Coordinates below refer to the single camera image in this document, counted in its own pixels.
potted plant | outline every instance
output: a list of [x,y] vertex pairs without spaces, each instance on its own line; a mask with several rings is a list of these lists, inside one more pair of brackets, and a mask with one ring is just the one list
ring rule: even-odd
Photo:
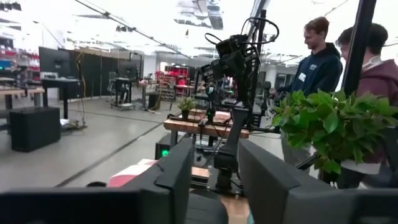
[[275,110],[273,125],[285,132],[293,147],[312,144],[317,152],[315,169],[326,173],[339,174],[339,161],[363,162],[383,138],[381,130],[398,124],[392,117],[398,108],[370,93],[346,97],[343,90],[332,94],[318,90],[306,97],[296,91]]
[[183,119],[188,119],[189,111],[195,108],[195,100],[190,97],[182,98],[178,104]]

